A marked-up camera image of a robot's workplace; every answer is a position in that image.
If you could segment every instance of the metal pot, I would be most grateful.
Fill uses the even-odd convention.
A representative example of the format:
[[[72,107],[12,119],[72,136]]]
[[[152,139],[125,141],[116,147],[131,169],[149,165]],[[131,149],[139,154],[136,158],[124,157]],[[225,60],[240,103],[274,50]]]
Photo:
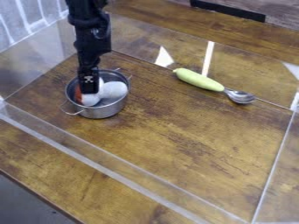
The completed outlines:
[[[104,82],[109,82],[109,81],[124,82],[128,89],[125,95],[120,99],[116,99],[113,101],[105,101],[104,105],[101,102],[99,106],[95,105],[92,107],[85,107],[77,104],[75,101],[75,87],[79,85],[79,79],[75,78],[65,87],[67,101],[60,105],[60,110],[65,114],[71,116],[80,115],[91,119],[100,119],[100,118],[107,118],[113,116],[124,108],[127,104],[127,96],[128,96],[128,92],[131,88],[131,84],[129,84],[131,77],[127,78],[120,72],[117,72],[117,70],[99,70],[99,76],[101,77]],[[72,104],[73,112],[65,111],[64,105],[67,102]]]

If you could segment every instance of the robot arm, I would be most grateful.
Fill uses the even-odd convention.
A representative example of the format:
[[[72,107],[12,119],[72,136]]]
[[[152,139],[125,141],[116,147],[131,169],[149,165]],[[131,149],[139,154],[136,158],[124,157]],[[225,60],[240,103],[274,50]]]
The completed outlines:
[[[79,54],[79,87],[83,94],[99,92],[99,56],[111,52],[108,0],[65,0],[69,23],[75,26]]]

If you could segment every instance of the wooden tabletop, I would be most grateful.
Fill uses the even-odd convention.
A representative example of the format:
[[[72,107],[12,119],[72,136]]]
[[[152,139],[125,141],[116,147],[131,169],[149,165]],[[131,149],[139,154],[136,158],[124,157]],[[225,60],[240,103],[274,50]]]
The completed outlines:
[[[95,121],[59,111],[65,100],[63,89],[76,75],[76,56],[63,61],[7,101],[243,221],[251,221],[292,112],[260,101],[240,107],[223,94],[180,82],[172,69],[201,70],[196,60],[197,57],[203,60],[207,48],[207,41],[197,39],[203,33],[212,40],[223,40],[221,43],[296,63],[296,33],[266,26],[264,33],[282,32],[282,35],[271,34],[256,40],[262,26],[251,24],[254,22],[241,21],[239,29],[235,18],[227,21],[227,16],[220,16],[223,26],[219,26],[215,20],[207,22],[208,12],[177,8],[184,6],[167,1],[139,4],[136,0],[127,1],[127,5],[117,1],[111,9],[129,18],[112,17],[116,52],[103,56],[100,64],[103,68],[120,67],[127,76],[133,75],[128,103],[117,115]],[[152,9],[152,4],[156,11],[149,15],[145,8]],[[187,20],[175,20],[172,13],[167,14],[171,19],[164,19],[160,6],[167,6],[164,9],[169,11],[188,11],[196,23],[195,15],[201,19],[204,16],[201,29],[205,32],[195,31],[185,24]],[[173,34],[144,21],[179,32]],[[252,33],[243,32],[245,27],[254,29]],[[168,67],[155,65],[161,46],[173,58]],[[290,106],[298,83],[280,61],[224,45],[216,45],[213,57],[209,77],[231,88],[244,89]],[[1,122],[0,125],[4,130],[0,133],[0,170],[77,220],[87,223],[192,223],[47,143],[9,124]],[[200,211],[199,215],[211,222],[224,223],[211,210]]]

